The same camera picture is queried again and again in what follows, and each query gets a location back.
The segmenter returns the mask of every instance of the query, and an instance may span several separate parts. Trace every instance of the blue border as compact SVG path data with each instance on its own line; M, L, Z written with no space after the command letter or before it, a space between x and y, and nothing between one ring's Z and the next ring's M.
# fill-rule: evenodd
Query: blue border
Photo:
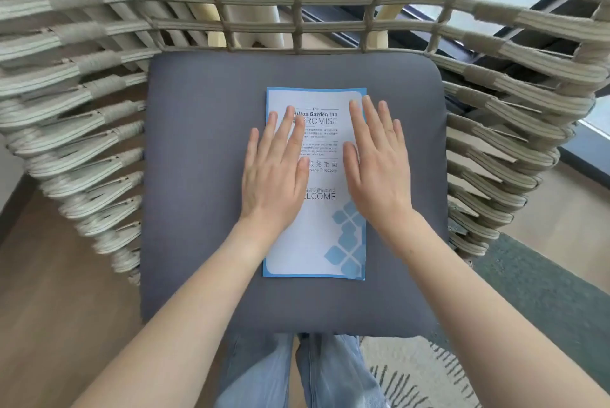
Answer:
M300 88L300 87L267 87L267 94L265 98L265 123L267 122L267 118L269 117L269 92L271 90L299 90L299 91L327 91L327 92L345 92L345 91L356 91L360 93L362 96L367 94L366 87L356 87L356 88ZM367 222L364 222L362 226L362 244L366 248L367 241ZM341 279L355 279L357 281L364 281L366 278L366 265L367 265L367 255L364 254L364 265L361 267L361 276L357 278L349 278L346 275L324 275L324 274L274 274L271 273L267 269L267 257L263 259L263 277L266 278L341 278Z

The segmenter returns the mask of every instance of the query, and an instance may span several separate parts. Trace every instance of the jeans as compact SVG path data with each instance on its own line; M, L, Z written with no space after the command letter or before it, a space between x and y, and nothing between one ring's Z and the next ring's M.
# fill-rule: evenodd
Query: jeans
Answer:
M285 408L292 334L229 338L215 408ZM367 369L358 338L303 334L296 364L308 408L386 408L379 384Z

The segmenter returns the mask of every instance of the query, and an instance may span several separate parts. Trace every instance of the person's left hand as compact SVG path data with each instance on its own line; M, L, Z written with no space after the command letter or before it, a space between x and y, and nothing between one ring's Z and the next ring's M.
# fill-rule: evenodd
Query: person's left hand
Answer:
M305 199L309 179L309 158L302 157L305 119L298 115L288 139L295 114L293 106L274 134L278 114L267 119L261 142L257 129L250 131L246 162L241 179L240 221L248 221L269 244L293 222Z

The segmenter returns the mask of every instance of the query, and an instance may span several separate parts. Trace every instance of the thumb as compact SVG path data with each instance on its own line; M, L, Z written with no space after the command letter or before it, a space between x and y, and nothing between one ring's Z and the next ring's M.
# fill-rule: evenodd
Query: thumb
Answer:
M309 181L309 158L302 157L296 164L295 195L305 198L307 182Z
M352 142L343 144L343 166L349 194L353 195L353 190L360 185L360 163L356 147Z

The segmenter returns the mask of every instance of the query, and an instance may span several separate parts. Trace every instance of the gray seat cushion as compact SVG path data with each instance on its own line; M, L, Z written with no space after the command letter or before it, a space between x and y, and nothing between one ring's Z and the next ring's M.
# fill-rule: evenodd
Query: gray seat cushion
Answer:
M238 219L248 132L264 128L267 87L366 87L374 101L385 99L404 127L413 205L448 239L445 99L438 69L427 58L164 53L151 64L146 110L144 320L219 247ZM366 240L365 281L264 278L259 268L229 328L425 335L436 319L407 267L369 224Z

